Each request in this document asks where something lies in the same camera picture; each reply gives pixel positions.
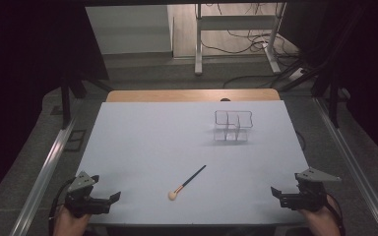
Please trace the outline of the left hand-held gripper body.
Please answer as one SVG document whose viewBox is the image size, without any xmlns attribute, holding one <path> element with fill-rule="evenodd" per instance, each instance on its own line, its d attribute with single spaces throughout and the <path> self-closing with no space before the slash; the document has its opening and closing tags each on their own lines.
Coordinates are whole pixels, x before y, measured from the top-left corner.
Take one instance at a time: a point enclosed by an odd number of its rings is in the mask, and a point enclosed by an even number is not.
<svg viewBox="0 0 378 236">
<path fill-rule="evenodd" d="M 85 214 L 97 214 L 97 209 L 102 206 L 109 206 L 109 199 L 95 199 L 91 192 L 99 180 L 99 176 L 90 176 L 81 171 L 68 187 L 64 206 L 77 218 Z"/>
</svg>

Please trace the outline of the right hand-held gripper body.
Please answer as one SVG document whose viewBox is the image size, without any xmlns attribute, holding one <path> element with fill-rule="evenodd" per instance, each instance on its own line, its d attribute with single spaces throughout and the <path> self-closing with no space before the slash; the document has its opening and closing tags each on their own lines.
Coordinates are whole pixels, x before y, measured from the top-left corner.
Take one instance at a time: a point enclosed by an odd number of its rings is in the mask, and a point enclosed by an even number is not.
<svg viewBox="0 0 378 236">
<path fill-rule="evenodd" d="M 282 194 L 281 199 L 290 201 L 290 209 L 306 209 L 309 211 L 318 211 L 328 204 L 327 192 L 324 186 L 325 182 L 341 182 L 342 179 L 337 176 L 325 173 L 315 168 L 295 173 L 294 177 L 298 182 L 297 194 Z"/>
</svg>

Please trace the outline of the clear acrylic organizer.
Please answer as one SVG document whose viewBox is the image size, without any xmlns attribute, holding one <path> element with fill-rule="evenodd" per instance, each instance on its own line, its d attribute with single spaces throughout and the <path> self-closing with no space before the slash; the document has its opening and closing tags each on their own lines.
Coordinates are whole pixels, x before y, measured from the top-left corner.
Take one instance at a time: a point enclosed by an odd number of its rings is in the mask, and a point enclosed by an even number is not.
<svg viewBox="0 0 378 236">
<path fill-rule="evenodd" d="M 253 128 L 253 113 L 243 110 L 215 112 L 214 139 L 218 142 L 247 142 Z"/>
</svg>

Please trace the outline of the dark-handled makeup brush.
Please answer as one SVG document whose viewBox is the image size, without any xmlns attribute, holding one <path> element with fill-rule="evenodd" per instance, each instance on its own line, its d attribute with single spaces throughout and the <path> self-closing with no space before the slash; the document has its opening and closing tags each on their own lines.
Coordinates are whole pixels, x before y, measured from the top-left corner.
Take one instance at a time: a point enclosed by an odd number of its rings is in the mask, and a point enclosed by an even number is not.
<svg viewBox="0 0 378 236">
<path fill-rule="evenodd" d="M 199 173 L 201 173 L 206 166 L 202 166 L 199 170 L 197 170 L 192 176 L 190 176 L 183 184 L 181 184 L 177 189 L 174 191 L 170 191 L 167 194 L 167 197 L 171 200 L 174 201 L 177 198 L 178 193 L 185 188 Z"/>
</svg>

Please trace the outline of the person's left hand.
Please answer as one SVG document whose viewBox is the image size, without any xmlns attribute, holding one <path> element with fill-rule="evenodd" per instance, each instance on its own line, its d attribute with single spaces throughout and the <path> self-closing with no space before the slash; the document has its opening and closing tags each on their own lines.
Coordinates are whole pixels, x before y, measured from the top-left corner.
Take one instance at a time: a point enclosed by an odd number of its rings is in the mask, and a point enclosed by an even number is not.
<svg viewBox="0 0 378 236">
<path fill-rule="evenodd" d="M 61 206 L 55 217 L 52 236 L 84 236 L 90 219 L 90 214 L 77 218 L 67 208 Z"/>
</svg>

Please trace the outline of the person's right hand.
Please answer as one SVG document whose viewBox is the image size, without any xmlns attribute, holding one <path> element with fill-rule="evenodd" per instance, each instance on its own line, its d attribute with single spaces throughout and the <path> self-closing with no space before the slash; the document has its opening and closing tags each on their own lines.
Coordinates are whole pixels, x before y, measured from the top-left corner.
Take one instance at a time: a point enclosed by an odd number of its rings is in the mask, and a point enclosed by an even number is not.
<svg viewBox="0 0 378 236">
<path fill-rule="evenodd" d="M 300 209 L 299 212 L 306 219 L 314 236 L 341 236 L 339 224 L 342 211 L 332 195 L 327 196 L 327 201 L 329 206 L 324 206 L 318 211 Z"/>
</svg>

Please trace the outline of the white table cover board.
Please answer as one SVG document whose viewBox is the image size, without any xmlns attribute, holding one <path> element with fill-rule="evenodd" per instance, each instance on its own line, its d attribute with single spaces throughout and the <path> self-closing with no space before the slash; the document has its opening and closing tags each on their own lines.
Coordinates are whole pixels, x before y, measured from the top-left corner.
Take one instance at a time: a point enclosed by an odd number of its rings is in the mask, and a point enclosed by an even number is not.
<svg viewBox="0 0 378 236">
<path fill-rule="evenodd" d="M 247 142 L 214 139 L 215 112 L 253 113 Z M 174 191 L 202 166 L 171 201 Z M 272 225 L 297 223 L 271 188 L 296 189 L 307 169 L 282 101 L 106 102 L 80 163 L 98 175 L 96 198 L 121 192 L 94 224 L 125 226 Z"/>
</svg>

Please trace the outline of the black metal stand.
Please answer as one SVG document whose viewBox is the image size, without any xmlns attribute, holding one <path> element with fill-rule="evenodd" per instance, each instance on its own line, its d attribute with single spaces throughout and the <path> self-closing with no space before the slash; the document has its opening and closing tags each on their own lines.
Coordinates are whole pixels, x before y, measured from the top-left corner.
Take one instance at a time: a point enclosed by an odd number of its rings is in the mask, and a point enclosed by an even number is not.
<svg viewBox="0 0 378 236">
<path fill-rule="evenodd" d="M 340 63 L 346 44 L 366 9 L 366 3 L 351 1 L 348 5 L 340 6 L 340 9 L 344 12 L 340 14 L 337 23 L 330 27 L 331 32 L 310 51 L 310 53 L 318 51 L 317 56 L 314 57 L 317 58 L 314 66 L 310 62 L 312 57 L 307 55 L 306 64 L 310 67 L 310 70 L 295 81 L 278 88 L 278 91 L 286 92 L 314 79 L 315 82 L 310 89 L 313 97 L 322 97 L 327 89 L 330 91 L 328 116 L 336 128 L 339 127 L 337 108 L 340 89 Z"/>
<path fill-rule="evenodd" d="M 88 94 L 83 81 L 87 81 L 94 86 L 103 89 L 107 92 L 113 91 L 113 88 L 104 84 L 81 71 L 69 71 L 63 74 L 60 79 L 61 88 L 61 101 L 62 101 L 62 115 L 63 124 L 62 129 L 65 130 L 72 121 L 71 105 L 70 105 L 70 92 L 76 98 L 85 98 Z"/>
</svg>

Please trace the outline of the white power strip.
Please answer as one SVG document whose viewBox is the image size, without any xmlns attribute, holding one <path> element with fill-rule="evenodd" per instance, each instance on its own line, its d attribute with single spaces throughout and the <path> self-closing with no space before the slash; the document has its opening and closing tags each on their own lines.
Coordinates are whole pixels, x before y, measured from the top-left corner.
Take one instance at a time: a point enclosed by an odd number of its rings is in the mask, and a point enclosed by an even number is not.
<svg viewBox="0 0 378 236">
<path fill-rule="evenodd" d="M 303 69 L 303 68 L 298 68 L 296 71 L 294 71 L 289 77 L 288 79 L 290 81 L 295 81 L 297 80 L 298 78 L 300 78 L 301 76 L 303 76 L 304 74 L 306 73 L 306 70 Z"/>
</svg>

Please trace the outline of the dark curtain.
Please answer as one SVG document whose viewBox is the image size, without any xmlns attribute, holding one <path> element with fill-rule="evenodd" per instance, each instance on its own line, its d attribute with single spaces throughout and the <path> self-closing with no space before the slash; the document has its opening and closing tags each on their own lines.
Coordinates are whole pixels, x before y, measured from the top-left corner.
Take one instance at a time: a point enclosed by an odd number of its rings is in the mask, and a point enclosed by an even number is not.
<svg viewBox="0 0 378 236">
<path fill-rule="evenodd" d="M 289 0 L 280 35 L 322 68 L 311 92 L 346 89 L 348 110 L 378 146 L 378 0 Z"/>
<path fill-rule="evenodd" d="M 43 98 L 66 80 L 106 80 L 85 6 L 0 0 L 0 183 L 27 141 Z"/>
</svg>

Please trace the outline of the white cabinet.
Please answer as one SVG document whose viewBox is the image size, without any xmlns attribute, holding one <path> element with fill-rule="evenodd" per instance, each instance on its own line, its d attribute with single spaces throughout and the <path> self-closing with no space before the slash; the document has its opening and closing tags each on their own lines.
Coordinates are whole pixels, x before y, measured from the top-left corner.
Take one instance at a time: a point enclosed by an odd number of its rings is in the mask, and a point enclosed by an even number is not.
<svg viewBox="0 0 378 236">
<path fill-rule="evenodd" d="M 166 5 L 87 7 L 102 54 L 170 52 Z"/>
</svg>

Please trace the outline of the aluminium rail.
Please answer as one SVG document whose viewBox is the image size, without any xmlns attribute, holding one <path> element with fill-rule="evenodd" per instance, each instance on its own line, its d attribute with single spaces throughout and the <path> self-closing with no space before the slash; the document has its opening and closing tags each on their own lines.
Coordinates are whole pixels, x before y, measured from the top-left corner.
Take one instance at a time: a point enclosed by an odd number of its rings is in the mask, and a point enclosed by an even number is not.
<svg viewBox="0 0 378 236">
<path fill-rule="evenodd" d="M 351 151 L 341 129 L 337 128 L 331 121 L 328 114 L 328 108 L 324 104 L 324 100 L 322 98 L 313 98 L 313 102 L 315 103 L 320 116 L 322 117 L 327 129 L 333 137 L 333 140 L 337 148 L 339 149 L 341 156 L 343 157 L 357 188 L 366 201 L 368 208 L 378 225 L 378 194 L 375 192 L 373 186 L 369 183 L 368 178 L 357 162 L 357 159 L 354 153 Z"/>
<path fill-rule="evenodd" d="M 25 204 L 10 232 L 10 236 L 27 236 L 31 227 L 33 218 L 38 211 L 38 207 L 49 185 L 52 175 L 55 171 L 62 151 L 70 137 L 76 119 L 72 118 L 58 133 L 37 178 L 31 188 L 31 191 L 25 201 Z"/>
</svg>

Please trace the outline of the black floor bracket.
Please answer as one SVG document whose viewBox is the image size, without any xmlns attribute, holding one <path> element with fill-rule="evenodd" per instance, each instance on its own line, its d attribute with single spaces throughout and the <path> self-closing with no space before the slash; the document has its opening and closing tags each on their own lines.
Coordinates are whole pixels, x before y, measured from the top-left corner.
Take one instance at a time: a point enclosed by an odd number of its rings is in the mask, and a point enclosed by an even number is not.
<svg viewBox="0 0 378 236">
<path fill-rule="evenodd" d="M 73 130 L 64 147 L 65 151 L 78 152 L 85 141 L 87 130 Z"/>
</svg>

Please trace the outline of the white metal desk frame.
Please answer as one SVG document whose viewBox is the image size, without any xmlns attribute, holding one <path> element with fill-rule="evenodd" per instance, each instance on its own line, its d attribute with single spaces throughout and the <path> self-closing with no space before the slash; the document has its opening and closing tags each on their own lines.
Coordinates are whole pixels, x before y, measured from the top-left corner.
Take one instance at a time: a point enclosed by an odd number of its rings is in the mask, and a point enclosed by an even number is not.
<svg viewBox="0 0 378 236">
<path fill-rule="evenodd" d="M 202 32 L 206 30 L 270 30 L 269 41 L 263 43 L 264 52 L 274 74 L 280 74 L 281 69 L 275 57 L 274 43 L 282 21 L 285 2 L 276 7 L 273 15 L 243 15 L 243 16 L 203 16 L 202 5 L 195 7 L 196 17 L 196 51 L 195 74 L 203 72 Z"/>
</svg>

